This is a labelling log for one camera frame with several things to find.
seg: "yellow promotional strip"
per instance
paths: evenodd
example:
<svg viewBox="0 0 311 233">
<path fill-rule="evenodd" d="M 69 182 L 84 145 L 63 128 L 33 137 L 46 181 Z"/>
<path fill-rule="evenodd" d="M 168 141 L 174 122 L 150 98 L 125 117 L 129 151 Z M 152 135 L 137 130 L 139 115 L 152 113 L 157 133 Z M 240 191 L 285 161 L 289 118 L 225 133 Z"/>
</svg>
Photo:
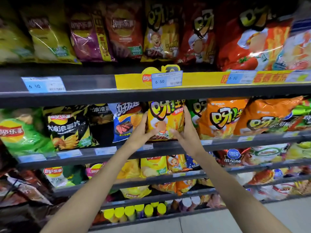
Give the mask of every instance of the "yellow promotional strip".
<svg viewBox="0 0 311 233">
<path fill-rule="evenodd" d="M 178 65 L 162 66 L 161 71 L 154 67 L 146 68 L 141 74 L 116 74 L 115 81 L 118 90 L 131 89 L 152 89 L 151 74 L 167 73 L 179 71 Z M 190 87 L 213 87 L 213 86 L 233 86 L 233 85 L 271 85 L 271 84 L 289 84 L 289 83 L 310 83 L 309 71 L 305 73 L 292 74 L 294 70 L 282 71 L 258 71 L 256 75 L 252 74 L 250 80 L 252 83 L 232 83 L 230 71 L 226 72 L 193 72 L 183 73 L 181 86 L 174 88 L 190 88 Z M 241 75 L 248 73 L 247 71 L 239 71 Z"/>
</svg>

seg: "store shelf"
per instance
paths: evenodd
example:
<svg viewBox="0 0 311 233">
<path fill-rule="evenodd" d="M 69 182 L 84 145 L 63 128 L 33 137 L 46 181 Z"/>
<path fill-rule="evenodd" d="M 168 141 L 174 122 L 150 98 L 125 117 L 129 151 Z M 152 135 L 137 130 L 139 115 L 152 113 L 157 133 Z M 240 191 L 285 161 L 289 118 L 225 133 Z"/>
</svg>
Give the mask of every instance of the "store shelf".
<svg viewBox="0 0 311 233">
<path fill-rule="evenodd" d="M 217 98 L 231 96 L 263 96 L 309 94 L 309 83 L 271 85 L 200 86 L 191 88 L 117 90 L 115 74 L 141 74 L 147 67 L 161 68 L 167 62 L 119 64 L 30 64 L 0 68 L 0 108 L 25 108 L 73 104 L 98 104 L 113 102 L 163 101 L 175 99 Z M 181 66 L 186 72 L 213 72 L 216 68 L 206 64 Z M 21 77 L 60 76 L 66 88 L 63 93 L 28 92 Z"/>
<path fill-rule="evenodd" d="M 264 163 L 260 165 L 253 166 L 240 166 L 240 167 L 232 167 L 225 168 L 225 170 L 230 174 L 237 174 L 243 172 L 258 172 L 264 169 L 277 169 L 282 167 L 293 167 L 293 166 L 301 166 L 311 164 L 310 159 L 299 159 L 299 160 L 291 160 L 284 161 L 279 163 Z M 144 185 L 152 185 L 152 184 L 163 184 L 168 182 L 176 182 L 182 180 L 191 180 L 191 179 L 199 179 L 206 177 L 206 173 L 203 170 L 196 171 L 188 171 L 188 172 L 179 172 L 161 176 L 148 177 L 142 180 L 131 180 L 125 179 L 123 183 L 114 184 L 112 189 L 123 189 L 123 188 L 131 188 L 136 186 L 144 186 Z M 64 187 L 64 188 L 54 188 L 53 195 L 55 197 L 66 197 L 72 196 L 77 190 L 79 190 L 84 184 Z"/>
<path fill-rule="evenodd" d="M 288 182 L 294 182 L 294 181 L 301 181 L 301 180 L 309 180 L 311 179 L 311 175 L 301 175 L 298 177 L 286 177 L 282 179 L 275 180 L 270 183 L 262 184 L 262 185 L 244 185 L 245 188 L 255 188 L 260 186 L 267 186 L 267 185 L 275 185 L 275 184 L 282 184 L 282 183 L 288 183 Z M 184 193 L 182 196 L 178 196 L 177 194 L 167 194 L 160 191 L 153 191 L 150 195 L 143 197 L 142 199 L 126 199 L 126 200 L 120 200 L 120 201 L 111 201 L 103 204 L 101 206 L 101 210 L 109 209 L 109 208 L 118 208 L 118 207 L 126 207 L 126 206 L 132 206 L 137 204 L 149 204 L 153 202 L 164 202 L 166 200 L 175 200 L 175 199 L 181 199 L 181 198 L 187 198 L 191 196 L 202 196 L 206 194 L 213 194 L 216 193 L 215 188 L 208 188 L 203 185 L 195 185 L 191 188 L 190 191 Z"/>
<path fill-rule="evenodd" d="M 214 151 L 221 149 L 233 149 L 233 148 L 246 148 L 261 145 L 272 145 L 281 143 L 299 143 L 303 141 L 311 141 L 310 132 L 300 132 L 300 133 L 283 133 L 283 134 L 259 134 L 254 137 L 252 141 L 239 141 L 241 138 L 234 137 L 231 139 L 215 139 L 211 144 L 205 144 L 207 141 L 202 141 L 203 147 L 206 151 Z M 66 153 L 66 151 L 61 151 L 48 156 L 56 155 L 54 157 L 47 158 L 42 161 L 31 161 L 19 163 L 19 169 L 40 169 L 45 167 L 55 167 L 55 166 L 65 166 L 65 165 L 77 165 L 77 164 L 87 164 L 108 161 L 112 156 L 111 154 L 96 155 L 96 152 L 101 148 L 87 148 L 80 149 L 81 156 L 69 157 L 61 159 L 60 157 Z M 166 141 L 157 142 L 153 145 L 146 145 L 140 151 L 135 152 L 130 159 L 135 158 L 147 158 L 155 156 L 166 156 L 166 155 L 176 155 L 184 153 L 184 149 L 178 143 L 178 141 Z"/>
<path fill-rule="evenodd" d="M 282 201 L 287 201 L 287 200 L 307 198 L 310 196 L 311 196 L 311 194 L 308 194 L 308 195 L 291 195 L 284 200 L 266 200 L 266 201 L 261 201 L 261 202 L 262 202 L 262 204 L 270 204 L 270 203 L 282 202 Z M 149 218 L 136 219 L 133 222 L 127 221 L 127 222 L 123 222 L 123 223 L 98 224 L 98 225 L 92 226 L 89 229 L 89 231 L 97 231 L 97 230 L 109 229 L 109 228 L 114 228 L 114 227 L 123 227 L 123 226 L 135 225 L 135 224 L 139 224 L 139 223 L 154 222 L 154 221 L 160 221 L 160 220 L 171 219 L 171 218 L 176 218 L 176 217 L 182 217 L 182 216 L 189 216 L 189 215 L 194 215 L 194 214 L 218 211 L 218 210 L 223 210 L 223 209 L 227 209 L 227 208 L 203 208 L 203 209 L 198 209 L 198 210 L 189 211 L 189 212 L 178 212 L 178 213 L 171 213 L 171 214 L 167 214 L 167 215 L 163 215 L 163 216 L 154 216 L 154 217 L 149 217 Z"/>
</svg>

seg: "person's right hand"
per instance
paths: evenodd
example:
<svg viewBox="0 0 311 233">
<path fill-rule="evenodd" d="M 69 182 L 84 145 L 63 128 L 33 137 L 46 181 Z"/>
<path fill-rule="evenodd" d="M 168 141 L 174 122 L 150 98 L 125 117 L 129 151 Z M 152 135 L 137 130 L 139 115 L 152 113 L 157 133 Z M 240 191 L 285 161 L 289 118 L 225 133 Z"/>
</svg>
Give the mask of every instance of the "person's right hand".
<svg viewBox="0 0 311 233">
<path fill-rule="evenodd" d="M 184 133 L 179 133 L 177 130 L 170 129 L 170 132 L 174 134 L 174 137 L 178 139 L 179 143 L 193 158 L 198 154 L 205 153 L 205 150 L 201 144 L 200 138 L 194 128 L 191 120 L 191 115 L 188 108 L 184 105 L 185 113 L 185 129 Z"/>
</svg>

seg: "person's left hand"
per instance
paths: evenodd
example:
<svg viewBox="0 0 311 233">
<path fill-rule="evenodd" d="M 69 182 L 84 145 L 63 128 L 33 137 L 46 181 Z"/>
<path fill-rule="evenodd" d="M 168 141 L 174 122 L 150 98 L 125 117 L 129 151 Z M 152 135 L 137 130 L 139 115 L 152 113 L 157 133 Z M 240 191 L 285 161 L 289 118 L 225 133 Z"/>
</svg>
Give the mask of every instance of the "person's left hand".
<svg viewBox="0 0 311 233">
<path fill-rule="evenodd" d="M 158 134 L 159 132 L 159 129 L 155 128 L 152 129 L 150 132 L 145 133 L 147 116 L 148 113 L 144 113 L 144 115 L 142 116 L 142 121 L 123 145 L 124 148 L 130 149 L 132 153 L 141 148 L 151 137 Z"/>
</svg>

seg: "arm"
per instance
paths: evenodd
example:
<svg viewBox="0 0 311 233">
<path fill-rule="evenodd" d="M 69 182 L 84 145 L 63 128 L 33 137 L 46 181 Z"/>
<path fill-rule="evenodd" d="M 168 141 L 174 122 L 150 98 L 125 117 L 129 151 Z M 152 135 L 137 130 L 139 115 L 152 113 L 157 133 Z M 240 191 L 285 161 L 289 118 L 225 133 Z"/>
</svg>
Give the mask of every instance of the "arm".
<svg viewBox="0 0 311 233">
<path fill-rule="evenodd" d="M 184 106 L 184 113 L 184 134 L 176 130 L 171 132 L 184 150 L 204 169 L 241 231 L 243 233 L 291 233 L 204 150 L 186 106 Z"/>
<path fill-rule="evenodd" d="M 84 233 L 88 232 L 100 206 L 107 197 L 118 173 L 127 159 L 150 137 L 159 131 L 157 129 L 145 134 L 147 113 L 132 132 L 125 144 L 117 150 L 108 163 L 92 177 L 80 190 L 78 190 L 53 218 L 44 226 L 41 233 Z"/>
</svg>

